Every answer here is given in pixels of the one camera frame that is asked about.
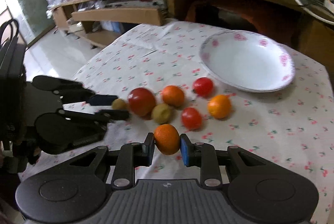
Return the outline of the green kiwi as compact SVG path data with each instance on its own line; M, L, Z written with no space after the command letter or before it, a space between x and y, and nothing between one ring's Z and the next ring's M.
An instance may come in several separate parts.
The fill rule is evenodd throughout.
M153 108L151 116L157 124L166 124L172 117L172 108L166 103L161 103Z
M115 99L111 107L113 110L128 110L127 102L121 98Z

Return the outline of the small orange tangerine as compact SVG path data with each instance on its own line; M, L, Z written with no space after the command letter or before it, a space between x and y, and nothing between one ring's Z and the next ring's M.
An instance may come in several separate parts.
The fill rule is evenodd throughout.
M162 124L154 130L154 140L158 150L164 155L173 155L180 149L180 135L171 124Z

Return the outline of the small red tomato front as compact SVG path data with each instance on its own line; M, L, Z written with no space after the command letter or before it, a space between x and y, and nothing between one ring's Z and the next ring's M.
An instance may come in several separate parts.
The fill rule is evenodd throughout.
M187 107L182 111L181 115L182 124L188 130L197 130L201 128L202 116L197 109L193 107Z

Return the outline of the small red tomato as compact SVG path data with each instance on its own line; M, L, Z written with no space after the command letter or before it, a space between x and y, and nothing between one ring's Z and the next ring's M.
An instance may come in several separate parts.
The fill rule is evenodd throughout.
M202 116L197 109L193 107L187 107L182 111L181 115L182 124L188 130L197 130L201 128Z
M214 88L213 81L209 78L198 78L193 82L192 91L200 97L209 96Z

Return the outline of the large red tomato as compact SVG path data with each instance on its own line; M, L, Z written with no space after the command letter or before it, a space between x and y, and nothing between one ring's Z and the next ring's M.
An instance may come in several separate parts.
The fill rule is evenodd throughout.
M143 117L151 113L156 106L154 94L146 88L135 88L128 95L130 110L137 116Z

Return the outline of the small red tomato back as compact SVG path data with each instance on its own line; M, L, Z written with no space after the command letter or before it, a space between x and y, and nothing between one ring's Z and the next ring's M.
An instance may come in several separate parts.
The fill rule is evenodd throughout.
M200 97L209 96L214 88L213 81L209 78L198 78L193 82L192 91Z

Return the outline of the cherry print white tablecloth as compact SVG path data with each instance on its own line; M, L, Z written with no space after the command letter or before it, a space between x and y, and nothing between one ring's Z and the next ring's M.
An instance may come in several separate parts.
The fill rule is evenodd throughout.
M246 93L216 82L216 93L230 98L233 111L225 120L214 119L207 100L192 92L192 84L206 75L197 59L200 45L219 32L220 28L179 21L163 27L141 24L87 59L82 68L65 64L60 77L122 99L144 87L160 101L164 87L180 87L186 105L203 118L200 130L188 132L193 142L221 150L237 145L305 176L319 192L312 222L328 223L333 211L333 91L325 68L291 51L296 77L280 92Z

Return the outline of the wooden tv cabinet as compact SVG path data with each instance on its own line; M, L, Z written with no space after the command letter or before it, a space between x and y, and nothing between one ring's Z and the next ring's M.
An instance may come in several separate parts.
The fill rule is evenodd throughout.
M80 13L79 6L90 1L96 0L67 0L57 5L53 13L57 27L66 29L70 18L77 19L93 43L107 46L110 34L93 32L95 21L161 25L167 17L172 17L256 31L315 59L333 73L333 14L311 0L166 0L164 9L133 5Z

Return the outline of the white floral ceramic plate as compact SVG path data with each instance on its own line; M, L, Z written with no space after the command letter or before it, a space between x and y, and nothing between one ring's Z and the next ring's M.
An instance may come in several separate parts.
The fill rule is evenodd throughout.
M296 74L293 58L283 46L248 31L228 30L208 37L199 58L212 76L246 92L279 91Z

